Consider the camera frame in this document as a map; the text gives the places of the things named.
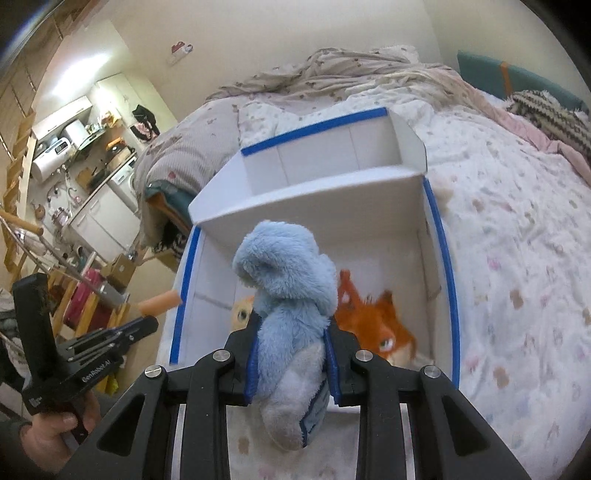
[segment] wooden handle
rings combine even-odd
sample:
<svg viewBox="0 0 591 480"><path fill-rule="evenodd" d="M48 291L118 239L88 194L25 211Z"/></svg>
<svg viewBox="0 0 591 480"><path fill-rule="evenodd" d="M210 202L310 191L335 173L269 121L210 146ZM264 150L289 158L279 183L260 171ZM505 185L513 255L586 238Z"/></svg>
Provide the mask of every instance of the wooden handle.
<svg viewBox="0 0 591 480"><path fill-rule="evenodd" d="M4 218L8 223L11 223L17 227L22 228L28 232L34 233L37 236L43 235L43 228L37 225L33 225L32 223L26 222L25 220L20 219L16 215L8 213L2 209L0 209L0 217Z"/></svg>
<svg viewBox="0 0 591 480"><path fill-rule="evenodd" d="M178 294L178 292L176 290L169 290L160 295L152 297L151 299L144 300L138 303L135 307L143 316L152 315L157 317L167 310L178 307L181 305L181 303L181 296Z"/></svg>

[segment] human hand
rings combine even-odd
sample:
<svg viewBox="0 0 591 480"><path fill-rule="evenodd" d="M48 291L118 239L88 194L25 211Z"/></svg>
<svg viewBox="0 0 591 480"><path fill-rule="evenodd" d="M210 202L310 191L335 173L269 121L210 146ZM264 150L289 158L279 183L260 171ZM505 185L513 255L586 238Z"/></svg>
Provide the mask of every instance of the human hand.
<svg viewBox="0 0 591 480"><path fill-rule="evenodd" d="M100 407L95 395L88 391L84 396L84 428L90 433L100 421ZM27 456L46 472L57 473L72 456L60 434L78 425L73 413L38 413L33 424L21 429L21 442Z"/></svg>

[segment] blue tape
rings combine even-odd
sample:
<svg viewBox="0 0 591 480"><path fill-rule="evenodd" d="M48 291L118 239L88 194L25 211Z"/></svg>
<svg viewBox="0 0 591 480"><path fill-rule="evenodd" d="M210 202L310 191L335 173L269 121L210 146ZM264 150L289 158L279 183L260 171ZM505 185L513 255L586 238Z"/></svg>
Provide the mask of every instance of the blue tape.
<svg viewBox="0 0 591 480"><path fill-rule="evenodd" d="M423 177L423 188L427 195L433 221L435 223L435 230L437 231L437 239L439 240L439 247L441 248L441 257L443 259L443 269L447 281L447 301L449 302L449 315L452 323L452 382L459 388L460 386L460 316L457 310L457 296L456 296L456 282L453 278L452 258L449 254L449 247L447 246L447 239L443 229L443 222L437 208L437 201L435 194L431 188L431 184L427 177Z"/></svg>
<svg viewBox="0 0 591 480"><path fill-rule="evenodd" d="M388 109L386 107L350 113L337 118L331 118L330 120L324 120L323 122L318 122L317 124L298 128L297 130L292 130L291 132L277 135L276 137L269 138L268 140L263 140L260 143L243 148L241 152L244 157L247 157L262 150L266 150L267 148L276 147L277 145L291 142L292 140L297 140L298 138L308 137L309 135L319 134L320 132L325 132L333 128L342 127L343 125L354 124L363 120L379 118L381 116L388 116Z"/></svg>
<svg viewBox="0 0 591 480"><path fill-rule="evenodd" d="M189 240L187 253L187 262L185 263L185 270L183 273L183 283L181 285L181 305L177 307L177 316L174 319L173 342L170 345L170 357L168 363L170 365L178 364L178 356L181 349L181 336L183 334L183 321L185 308L187 306L187 294L189 293L189 284L191 283L191 274L193 273L193 263L195 262L195 253L197 252L197 244L199 243L199 233L201 230L198 227L193 227L191 233L191 240Z"/></svg>
<svg viewBox="0 0 591 480"><path fill-rule="evenodd" d="M258 388L258 333L251 346L251 352L246 362L246 382L244 385L244 398L250 405Z"/></svg>
<svg viewBox="0 0 591 480"><path fill-rule="evenodd" d="M326 376L328 377L330 394L335 400L335 405L340 404L341 391L339 384L339 365L336 361L335 349L330 340L329 330L324 331L324 350L326 352Z"/></svg>

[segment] metal screw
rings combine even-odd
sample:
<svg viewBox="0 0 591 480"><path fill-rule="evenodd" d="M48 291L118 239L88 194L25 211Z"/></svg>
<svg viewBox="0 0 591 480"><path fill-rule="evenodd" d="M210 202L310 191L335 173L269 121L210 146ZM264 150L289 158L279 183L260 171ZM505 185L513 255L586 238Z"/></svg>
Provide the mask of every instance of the metal screw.
<svg viewBox="0 0 591 480"><path fill-rule="evenodd" d="M144 370L144 375L148 378L158 378L162 373L162 367L160 365L152 365Z"/></svg>
<svg viewBox="0 0 591 480"><path fill-rule="evenodd" d="M429 378L438 378L441 376L441 370L435 365L427 365L423 370L423 373Z"/></svg>
<svg viewBox="0 0 591 480"><path fill-rule="evenodd" d="M357 350L355 353L355 358L360 362L369 362L373 357L373 353L369 350Z"/></svg>
<svg viewBox="0 0 591 480"><path fill-rule="evenodd" d="M225 362L230 358L230 352L227 350L218 350L217 352L213 353L213 359L216 362Z"/></svg>

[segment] yellow plush toy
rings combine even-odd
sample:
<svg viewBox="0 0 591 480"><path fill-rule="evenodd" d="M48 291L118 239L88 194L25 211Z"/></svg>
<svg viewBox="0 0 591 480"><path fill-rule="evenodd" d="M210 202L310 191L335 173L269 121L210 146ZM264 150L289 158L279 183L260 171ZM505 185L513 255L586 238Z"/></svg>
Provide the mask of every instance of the yellow plush toy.
<svg viewBox="0 0 591 480"><path fill-rule="evenodd" d="M252 302L255 300L254 296L245 297L238 300L232 307L232 323L230 326L230 333L242 330L248 325L248 319L252 312Z"/></svg>

